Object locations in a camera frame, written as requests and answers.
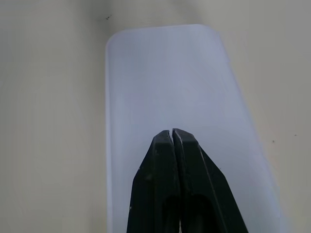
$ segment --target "black plastic tool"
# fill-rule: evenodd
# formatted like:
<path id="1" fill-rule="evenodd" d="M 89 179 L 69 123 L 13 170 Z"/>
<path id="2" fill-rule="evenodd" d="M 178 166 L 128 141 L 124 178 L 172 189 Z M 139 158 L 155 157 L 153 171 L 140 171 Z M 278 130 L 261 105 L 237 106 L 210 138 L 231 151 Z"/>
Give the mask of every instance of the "black plastic tool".
<path id="1" fill-rule="evenodd" d="M 127 233 L 246 233 L 230 187 L 194 136 L 154 137 L 132 187 Z"/>

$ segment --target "white table surface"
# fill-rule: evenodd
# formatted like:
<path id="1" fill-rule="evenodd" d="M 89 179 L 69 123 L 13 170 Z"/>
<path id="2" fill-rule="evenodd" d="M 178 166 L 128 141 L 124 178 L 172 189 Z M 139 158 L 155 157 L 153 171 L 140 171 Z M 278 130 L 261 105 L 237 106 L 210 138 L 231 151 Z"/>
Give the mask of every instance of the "white table surface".
<path id="1" fill-rule="evenodd" d="M 1 232 L 105 232 L 105 44 L 123 29 L 190 23 L 220 32 L 281 206 L 293 232 L 309 232 L 310 9 L 303 0 L 1 1 Z"/>

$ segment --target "white plastic container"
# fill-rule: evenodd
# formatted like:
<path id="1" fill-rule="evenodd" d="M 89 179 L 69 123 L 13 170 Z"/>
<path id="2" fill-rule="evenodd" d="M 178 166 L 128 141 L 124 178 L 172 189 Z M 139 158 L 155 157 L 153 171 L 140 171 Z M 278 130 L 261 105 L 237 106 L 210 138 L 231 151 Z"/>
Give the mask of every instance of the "white plastic container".
<path id="1" fill-rule="evenodd" d="M 227 178 L 250 233 L 284 232 L 279 194 L 219 35 L 203 25 L 128 30 L 106 46 L 108 233 L 125 233 L 152 138 L 192 133 Z"/>

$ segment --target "clip jaw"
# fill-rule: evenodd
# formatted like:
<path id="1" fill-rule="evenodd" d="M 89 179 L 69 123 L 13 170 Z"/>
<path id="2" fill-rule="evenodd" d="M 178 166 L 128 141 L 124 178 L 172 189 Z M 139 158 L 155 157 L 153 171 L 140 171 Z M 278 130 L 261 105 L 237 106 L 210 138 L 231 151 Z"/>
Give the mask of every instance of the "clip jaw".
<path id="1" fill-rule="evenodd" d="M 247 233 L 230 187 L 194 136 L 153 138 L 134 178 L 127 233 Z"/>

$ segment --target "beige surface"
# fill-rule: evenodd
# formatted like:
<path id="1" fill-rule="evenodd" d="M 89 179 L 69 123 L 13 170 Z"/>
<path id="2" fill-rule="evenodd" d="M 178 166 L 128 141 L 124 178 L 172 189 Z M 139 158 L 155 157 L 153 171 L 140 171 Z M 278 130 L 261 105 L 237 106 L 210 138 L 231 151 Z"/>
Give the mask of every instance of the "beige surface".
<path id="1" fill-rule="evenodd" d="M 221 33 L 293 232 L 310 232 L 310 9 L 302 0 L 0 1 L 0 231 L 105 232 L 105 43 L 127 28 L 202 23 Z"/>

